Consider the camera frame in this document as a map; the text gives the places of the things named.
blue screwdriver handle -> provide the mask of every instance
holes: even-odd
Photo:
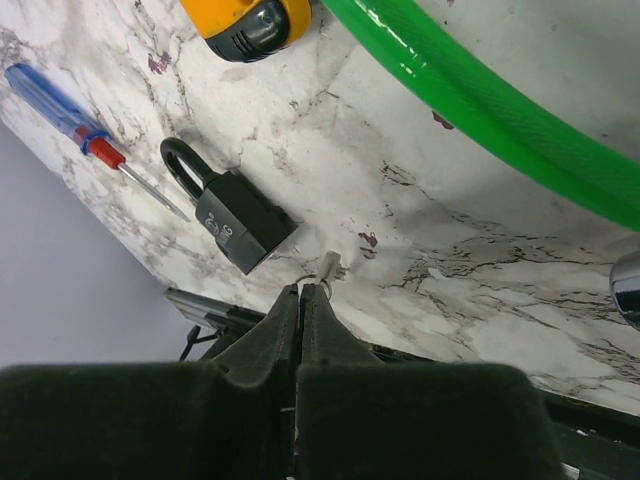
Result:
[[[89,154],[89,144],[96,138],[109,139],[109,133],[87,117],[78,105],[56,88],[33,67],[16,63],[4,72],[11,88]]]

metal knob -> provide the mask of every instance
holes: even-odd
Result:
[[[625,255],[613,265],[609,288],[624,319],[640,330],[640,252]]]

purple stain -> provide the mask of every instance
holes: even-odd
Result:
[[[371,232],[368,234],[365,232],[360,232],[358,234],[358,237],[360,237],[362,240],[367,242],[367,244],[370,247],[370,248],[360,247],[360,250],[362,251],[362,255],[364,256],[364,258],[366,258],[367,260],[374,260],[377,255],[377,252],[374,250],[374,248],[376,248],[376,245],[378,245],[378,239],[376,238],[376,234],[374,232]]]
[[[435,110],[431,111],[433,113],[433,119],[442,125],[446,130],[453,130],[453,125],[447,122],[444,118],[442,118]]]
[[[171,57],[165,51],[162,52],[162,55],[160,55],[160,58],[158,60],[154,60],[151,54],[147,56],[147,64],[149,65],[149,70],[151,70],[153,73],[157,73],[158,75],[162,75],[167,71],[170,62]]]
[[[376,258],[375,250],[371,250],[370,248],[364,248],[364,247],[360,247],[360,250],[362,250],[362,255],[364,256],[364,258],[366,258],[367,260],[375,260]]]
[[[358,236],[365,242],[367,242],[371,248],[376,248],[376,245],[378,245],[378,239],[376,238],[376,234],[374,232],[371,232],[368,235],[364,232],[360,232]]]

gray wall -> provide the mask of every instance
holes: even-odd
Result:
[[[0,366],[176,359],[164,287],[1,122],[0,152]]]

red screwdriver grip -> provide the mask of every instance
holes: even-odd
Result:
[[[111,146],[104,138],[98,137],[89,143],[89,151],[102,160],[109,168],[118,169],[125,162],[124,155]]]

